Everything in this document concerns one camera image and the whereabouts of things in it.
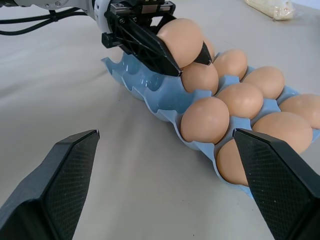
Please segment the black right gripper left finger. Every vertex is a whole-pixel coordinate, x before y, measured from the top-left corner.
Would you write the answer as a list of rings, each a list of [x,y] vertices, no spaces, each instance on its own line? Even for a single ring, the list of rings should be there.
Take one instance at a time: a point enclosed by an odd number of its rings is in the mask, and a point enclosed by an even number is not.
[[[71,240],[91,180],[98,130],[57,142],[0,208],[2,240]]]

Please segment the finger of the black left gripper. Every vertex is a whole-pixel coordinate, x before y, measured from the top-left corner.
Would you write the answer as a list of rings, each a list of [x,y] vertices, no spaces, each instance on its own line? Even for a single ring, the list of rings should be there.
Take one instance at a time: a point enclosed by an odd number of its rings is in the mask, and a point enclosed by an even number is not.
[[[161,17],[150,27],[149,64],[151,66],[188,66],[193,62],[209,65],[210,50],[200,27],[187,18]]]
[[[105,16],[111,27],[111,33],[104,32],[101,37],[106,48],[120,47],[153,72],[167,76],[182,74],[164,41],[157,37],[160,28],[175,19],[170,12],[116,15],[108,11]]]

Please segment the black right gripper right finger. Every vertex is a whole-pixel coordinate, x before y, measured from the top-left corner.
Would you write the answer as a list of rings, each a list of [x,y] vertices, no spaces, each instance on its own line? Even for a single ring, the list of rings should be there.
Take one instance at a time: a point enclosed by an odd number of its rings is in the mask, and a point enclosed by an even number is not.
[[[320,176],[288,143],[233,131],[249,189],[276,240],[320,238]]]

